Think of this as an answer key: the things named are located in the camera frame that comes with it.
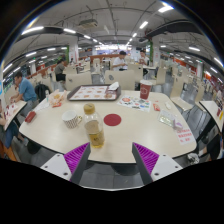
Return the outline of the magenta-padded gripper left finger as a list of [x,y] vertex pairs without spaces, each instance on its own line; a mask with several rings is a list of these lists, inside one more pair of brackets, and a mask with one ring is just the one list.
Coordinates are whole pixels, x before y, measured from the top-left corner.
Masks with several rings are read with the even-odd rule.
[[90,154],[90,143],[87,142],[66,154],[55,154],[41,169],[72,183],[79,184]]

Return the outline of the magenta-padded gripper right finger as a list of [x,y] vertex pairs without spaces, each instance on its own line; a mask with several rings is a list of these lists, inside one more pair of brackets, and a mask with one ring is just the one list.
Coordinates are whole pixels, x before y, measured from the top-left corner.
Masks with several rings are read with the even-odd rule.
[[138,143],[132,143],[132,154],[144,185],[182,169],[182,167],[168,155],[159,155]]

